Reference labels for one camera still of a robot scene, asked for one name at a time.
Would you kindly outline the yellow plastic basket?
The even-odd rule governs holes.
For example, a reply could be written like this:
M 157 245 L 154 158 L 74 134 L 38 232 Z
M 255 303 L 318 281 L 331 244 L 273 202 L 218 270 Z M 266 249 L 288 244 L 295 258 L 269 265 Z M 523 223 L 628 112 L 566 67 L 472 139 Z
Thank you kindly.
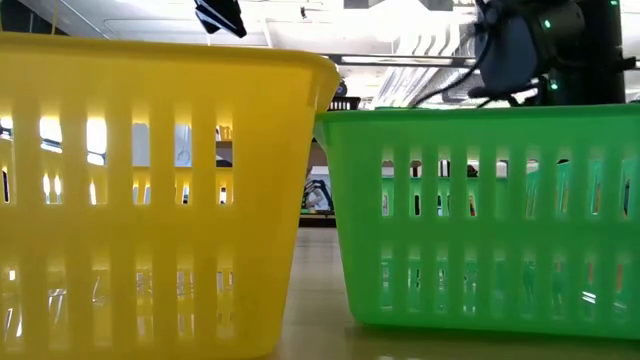
M 0 360 L 270 353 L 339 79 L 300 51 L 0 33 Z

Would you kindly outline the black plastic basket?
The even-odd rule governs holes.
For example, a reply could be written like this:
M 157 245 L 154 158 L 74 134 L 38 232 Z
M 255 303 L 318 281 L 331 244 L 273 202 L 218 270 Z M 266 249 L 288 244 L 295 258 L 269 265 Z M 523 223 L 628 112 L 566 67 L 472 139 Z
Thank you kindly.
M 334 97 L 328 107 L 328 111 L 357 110 L 361 102 L 360 97 Z

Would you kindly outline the green plastic basket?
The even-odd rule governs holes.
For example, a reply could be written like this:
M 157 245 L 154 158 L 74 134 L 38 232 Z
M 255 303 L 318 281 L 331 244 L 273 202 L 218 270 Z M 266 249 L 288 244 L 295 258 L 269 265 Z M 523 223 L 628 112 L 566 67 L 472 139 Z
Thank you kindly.
M 640 340 L 640 104 L 331 112 L 316 137 L 357 321 Z

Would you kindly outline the black overhead light bar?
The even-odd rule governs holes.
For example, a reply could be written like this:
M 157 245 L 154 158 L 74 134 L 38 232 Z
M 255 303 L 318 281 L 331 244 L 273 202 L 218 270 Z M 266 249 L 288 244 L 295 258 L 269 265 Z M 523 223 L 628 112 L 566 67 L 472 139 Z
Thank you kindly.
M 339 66 L 368 67 L 430 67 L 430 68 L 470 68 L 473 57 L 459 56 L 409 56 L 380 54 L 324 54 Z

